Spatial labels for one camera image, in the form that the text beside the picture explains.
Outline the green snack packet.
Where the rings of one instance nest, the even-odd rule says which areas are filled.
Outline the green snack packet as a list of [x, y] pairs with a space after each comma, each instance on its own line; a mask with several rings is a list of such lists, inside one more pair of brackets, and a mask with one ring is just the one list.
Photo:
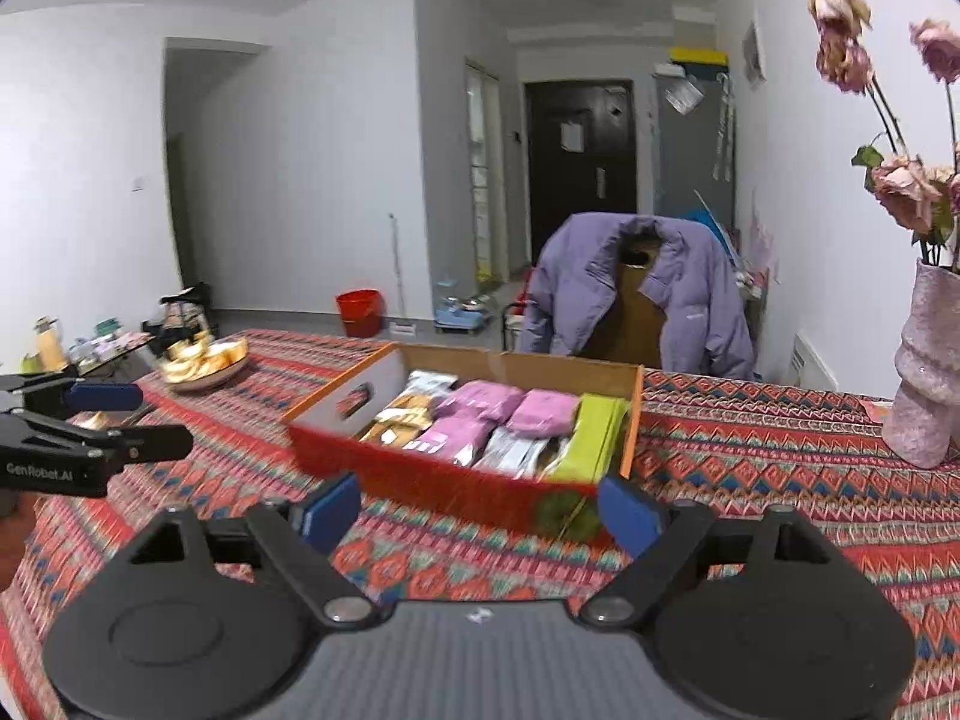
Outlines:
[[550, 483], [596, 484], [607, 473], [619, 444], [628, 401], [585, 394], [571, 437], [547, 465], [542, 479]]

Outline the cookie snack packet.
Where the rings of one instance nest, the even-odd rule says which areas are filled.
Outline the cookie snack packet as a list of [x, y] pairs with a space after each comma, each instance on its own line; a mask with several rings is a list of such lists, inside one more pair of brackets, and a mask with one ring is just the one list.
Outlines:
[[404, 449], [433, 424], [433, 397], [400, 394], [374, 417], [361, 442]]

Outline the white snack packet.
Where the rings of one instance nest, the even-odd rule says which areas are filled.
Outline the white snack packet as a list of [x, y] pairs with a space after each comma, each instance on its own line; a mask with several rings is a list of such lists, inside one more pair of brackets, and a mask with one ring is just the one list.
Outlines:
[[450, 392], [457, 385], [458, 380], [459, 377], [455, 374], [415, 369], [409, 374], [404, 392], [417, 395], [443, 395]]

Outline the colourful patterned tablecloth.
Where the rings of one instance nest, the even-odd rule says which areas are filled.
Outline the colourful patterned tablecloth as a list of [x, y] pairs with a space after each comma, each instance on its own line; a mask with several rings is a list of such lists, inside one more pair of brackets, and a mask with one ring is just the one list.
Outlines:
[[[168, 502], [236, 515], [267, 494], [297, 496], [283, 413], [371, 353], [366, 341], [254, 328], [251, 367], [200, 397], [140, 382], [148, 421], [179, 421], [192, 455], [137, 466], [104, 499], [54, 499], [2, 598], [3, 704], [53, 718], [41, 663], [57, 611]], [[903, 613], [918, 660], [903, 718], [958, 712], [958, 466], [896, 460], [861, 397], [771, 383], [647, 372], [633, 476], [661, 499], [690, 497], [728, 517], [773, 504], [804, 512]], [[578, 601], [623, 562], [610, 550], [548, 543], [384, 499], [368, 499], [335, 558], [364, 590], [412, 598]]]

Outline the pink ceramic vase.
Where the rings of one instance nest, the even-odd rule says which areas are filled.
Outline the pink ceramic vase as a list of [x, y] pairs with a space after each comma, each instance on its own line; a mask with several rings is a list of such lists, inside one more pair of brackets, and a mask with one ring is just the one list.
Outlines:
[[882, 429], [885, 444], [918, 468], [942, 465], [958, 419], [957, 273], [916, 262], [895, 369], [900, 385]]

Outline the white radiator panel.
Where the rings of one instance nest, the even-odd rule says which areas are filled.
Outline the white radiator panel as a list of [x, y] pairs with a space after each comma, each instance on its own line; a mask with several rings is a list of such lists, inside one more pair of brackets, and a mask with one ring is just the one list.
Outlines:
[[789, 383], [805, 390], [836, 392], [838, 382], [833, 372], [815, 351], [804, 333], [794, 335], [793, 351], [789, 359]]

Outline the red bucket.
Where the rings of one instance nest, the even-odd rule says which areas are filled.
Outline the red bucket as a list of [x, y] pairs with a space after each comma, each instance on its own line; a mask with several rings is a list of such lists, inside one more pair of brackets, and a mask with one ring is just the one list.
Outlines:
[[335, 298], [343, 330], [350, 338], [373, 338], [384, 323], [384, 298], [377, 289], [352, 289]]

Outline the pink snack bag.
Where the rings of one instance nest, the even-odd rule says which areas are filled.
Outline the pink snack bag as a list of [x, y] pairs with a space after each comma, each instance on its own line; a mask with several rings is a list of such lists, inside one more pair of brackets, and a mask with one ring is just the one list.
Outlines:
[[573, 433], [578, 410], [578, 395], [534, 388], [512, 411], [506, 427], [528, 439], [569, 436]]
[[471, 380], [441, 400], [434, 408], [434, 414], [438, 418], [462, 416], [503, 424], [512, 417], [525, 396], [522, 388], [507, 383]]

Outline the silver snack packet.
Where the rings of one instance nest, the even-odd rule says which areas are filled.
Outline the silver snack packet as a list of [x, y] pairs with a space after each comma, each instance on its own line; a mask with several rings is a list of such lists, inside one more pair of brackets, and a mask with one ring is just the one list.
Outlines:
[[533, 439], [518, 436], [506, 427], [496, 427], [473, 469], [509, 479], [539, 479], [563, 447], [565, 441], [559, 437]]

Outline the purple jacket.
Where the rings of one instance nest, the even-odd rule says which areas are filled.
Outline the purple jacket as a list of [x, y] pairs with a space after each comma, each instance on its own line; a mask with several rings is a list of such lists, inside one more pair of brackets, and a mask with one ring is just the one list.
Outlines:
[[516, 349], [754, 377], [724, 247], [708, 226], [664, 216], [569, 216], [540, 250]]

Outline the blue floor tray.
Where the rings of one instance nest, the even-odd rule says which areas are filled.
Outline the blue floor tray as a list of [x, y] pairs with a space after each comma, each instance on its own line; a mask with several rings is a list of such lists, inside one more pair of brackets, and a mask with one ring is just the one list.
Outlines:
[[493, 319], [494, 300], [488, 294], [460, 299], [441, 296], [434, 309], [434, 328], [438, 332], [478, 333]]

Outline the dried pink roses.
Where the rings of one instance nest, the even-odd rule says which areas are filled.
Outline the dried pink roses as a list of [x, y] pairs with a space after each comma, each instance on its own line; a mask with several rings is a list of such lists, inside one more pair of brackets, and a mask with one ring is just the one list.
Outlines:
[[880, 122], [878, 138], [860, 146], [851, 164], [864, 171], [864, 188], [896, 226], [911, 232], [921, 262], [958, 270], [958, 31], [949, 21], [916, 21], [910, 26], [910, 44], [921, 64], [946, 95], [950, 160], [924, 160], [908, 145], [896, 115], [864, 46], [864, 32], [872, 28], [872, 10], [866, 0], [807, 0], [807, 11], [817, 28], [815, 68], [825, 83], [841, 93], [862, 96], [871, 103]]

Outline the grey cabinet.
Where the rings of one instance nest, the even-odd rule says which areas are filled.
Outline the grey cabinet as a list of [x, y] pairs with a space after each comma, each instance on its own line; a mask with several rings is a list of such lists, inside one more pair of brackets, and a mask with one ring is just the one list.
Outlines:
[[720, 227], [736, 221], [736, 111], [731, 78], [656, 76], [654, 213], [711, 211]]

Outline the dark entrance door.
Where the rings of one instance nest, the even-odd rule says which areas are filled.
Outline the dark entrance door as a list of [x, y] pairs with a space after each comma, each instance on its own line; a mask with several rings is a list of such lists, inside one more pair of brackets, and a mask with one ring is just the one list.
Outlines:
[[628, 80], [524, 86], [530, 243], [539, 254], [568, 216], [638, 208], [635, 99]]

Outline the yellow box on cabinet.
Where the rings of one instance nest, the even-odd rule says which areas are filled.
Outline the yellow box on cabinet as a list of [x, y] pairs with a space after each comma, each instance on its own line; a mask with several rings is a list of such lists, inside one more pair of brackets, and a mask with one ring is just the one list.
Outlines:
[[717, 65], [718, 67], [729, 65], [726, 52], [716, 49], [675, 46], [669, 49], [669, 57], [674, 64]]

